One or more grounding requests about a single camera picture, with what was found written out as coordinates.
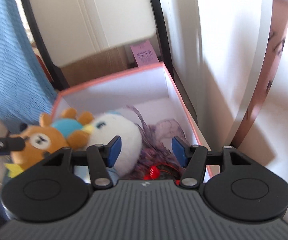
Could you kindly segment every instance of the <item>purple tulle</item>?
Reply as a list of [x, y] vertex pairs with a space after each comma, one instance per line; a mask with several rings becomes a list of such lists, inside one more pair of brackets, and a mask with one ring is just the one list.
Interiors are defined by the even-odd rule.
[[126, 175], [124, 179], [143, 179], [148, 174], [149, 168], [153, 165], [167, 163], [183, 174], [184, 169], [178, 163], [175, 155], [171, 153], [162, 143], [163, 139], [172, 139], [179, 136], [188, 145], [180, 124], [175, 119], [166, 119], [156, 125], [147, 125], [140, 112], [134, 106], [128, 106], [139, 117], [142, 127], [139, 127], [142, 135], [143, 146], [140, 158], [134, 170]]

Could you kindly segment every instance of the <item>metal rivet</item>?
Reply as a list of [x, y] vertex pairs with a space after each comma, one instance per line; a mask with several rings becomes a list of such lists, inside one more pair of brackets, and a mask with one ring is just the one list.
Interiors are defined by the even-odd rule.
[[111, 181], [109, 179], [107, 179], [107, 178], [98, 178], [98, 179], [95, 180], [95, 184], [97, 186], [103, 186], [103, 187], [109, 185], [110, 182]]
[[194, 178], [185, 178], [181, 182], [184, 186], [195, 186], [197, 184], [197, 180]]

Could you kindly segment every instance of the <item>yellow fabric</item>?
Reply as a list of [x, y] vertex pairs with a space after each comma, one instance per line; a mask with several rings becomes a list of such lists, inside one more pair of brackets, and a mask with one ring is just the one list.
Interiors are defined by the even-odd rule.
[[5, 163], [5, 167], [9, 170], [8, 176], [10, 178], [15, 178], [17, 175], [21, 174], [24, 170], [17, 164]]

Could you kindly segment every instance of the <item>cardboard box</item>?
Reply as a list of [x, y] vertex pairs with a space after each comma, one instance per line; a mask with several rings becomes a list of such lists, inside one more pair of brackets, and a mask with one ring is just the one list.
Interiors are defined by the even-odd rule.
[[[140, 124], [137, 115], [126, 109], [128, 105], [140, 111], [146, 124], [174, 118], [190, 144], [201, 144], [194, 121], [164, 63], [125, 70], [61, 91], [52, 117], [55, 120], [62, 110], [74, 107], [78, 113], [90, 111], [95, 117], [107, 111], [118, 111]], [[171, 139], [163, 143], [172, 151]]]

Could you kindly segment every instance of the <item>blue towel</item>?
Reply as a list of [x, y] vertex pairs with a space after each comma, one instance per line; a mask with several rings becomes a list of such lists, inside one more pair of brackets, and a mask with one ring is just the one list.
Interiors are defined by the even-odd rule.
[[50, 113], [56, 92], [26, 36], [15, 0], [0, 0], [0, 119], [11, 133]]

